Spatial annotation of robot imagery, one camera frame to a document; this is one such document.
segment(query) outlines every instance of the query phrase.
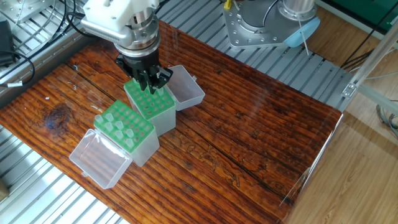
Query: metal grate floor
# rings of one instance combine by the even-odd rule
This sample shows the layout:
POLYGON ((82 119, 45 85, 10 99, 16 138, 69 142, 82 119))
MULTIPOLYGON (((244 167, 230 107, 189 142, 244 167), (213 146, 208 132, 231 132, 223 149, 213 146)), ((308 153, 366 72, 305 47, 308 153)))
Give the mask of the metal grate floor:
POLYGON ((303 47, 268 47, 235 50, 230 47, 218 0, 171 0, 158 13, 159 19, 200 41, 246 63, 312 98, 344 111, 349 100, 340 94, 352 74, 303 47))
MULTIPOLYGON (((341 111, 345 109, 348 100, 340 93, 351 74, 312 52, 308 56, 301 47, 232 49, 222 8, 219 0, 171 0, 158 17, 316 100, 341 111)), ((29 21, 19 26, 14 43, 20 45, 21 52, 31 53, 51 36, 62 17, 61 6, 56 9, 57 21, 49 24, 49 28, 38 30, 34 28, 37 24, 29 21)), ((47 20, 46 13, 50 13, 48 10, 39 15, 43 23, 47 20)), ((0 179, 11 192, 0 202, 0 223, 127 223, 2 126, 0 179)))

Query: wooden table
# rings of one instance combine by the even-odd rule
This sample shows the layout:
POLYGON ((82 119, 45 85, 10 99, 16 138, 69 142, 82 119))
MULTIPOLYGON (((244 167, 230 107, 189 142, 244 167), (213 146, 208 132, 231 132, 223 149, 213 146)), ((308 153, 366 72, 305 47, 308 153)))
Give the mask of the wooden table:
POLYGON ((160 23, 163 66, 183 65, 206 93, 140 168, 103 190, 69 160, 94 116, 128 104, 118 52, 99 41, 39 81, 0 123, 131 223, 278 223, 341 113, 160 23))

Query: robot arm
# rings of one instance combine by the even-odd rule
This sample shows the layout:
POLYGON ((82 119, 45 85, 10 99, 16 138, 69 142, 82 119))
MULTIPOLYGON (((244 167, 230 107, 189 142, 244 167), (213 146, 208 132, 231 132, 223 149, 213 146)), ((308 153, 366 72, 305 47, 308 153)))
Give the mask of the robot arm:
POLYGON ((88 33, 114 43, 121 53, 117 65, 153 94, 171 78, 159 62, 159 0, 89 0, 81 23, 88 33))

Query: wooden floor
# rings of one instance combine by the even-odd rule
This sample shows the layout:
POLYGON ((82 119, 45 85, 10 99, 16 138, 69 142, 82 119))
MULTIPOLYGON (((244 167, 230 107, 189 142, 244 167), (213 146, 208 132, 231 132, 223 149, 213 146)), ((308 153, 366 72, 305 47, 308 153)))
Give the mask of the wooden floor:
MULTIPOLYGON (((315 53, 341 65, 367 34, 320 9, 321 28, 308 41, 315 53)), ((369 40, 357 54, 379 41, 369 40)), ((398 50, 371 76, 398 72, 398 50)), ((398 75, 365 83, 398 100, 398 75)), ((377 118, 376 104, 356 95, 300 195, 288 223, 398 223, 398 140, 377 118)))

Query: open box lid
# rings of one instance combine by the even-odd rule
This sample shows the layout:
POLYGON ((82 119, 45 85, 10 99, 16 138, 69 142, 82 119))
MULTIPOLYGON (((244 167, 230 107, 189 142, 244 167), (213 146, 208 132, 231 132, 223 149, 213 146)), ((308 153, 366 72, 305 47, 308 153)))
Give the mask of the open box lid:
POLYGON ((100 131, 89 129, 69 159, 103 189, 114 187, 132 157, 100 131))
POLYGON ((174 100, 175 109, 180 111, 201 103, 205 92, 184 66, 177 65, 169 69, 173 71, 173 75, 164 88, 174 100))

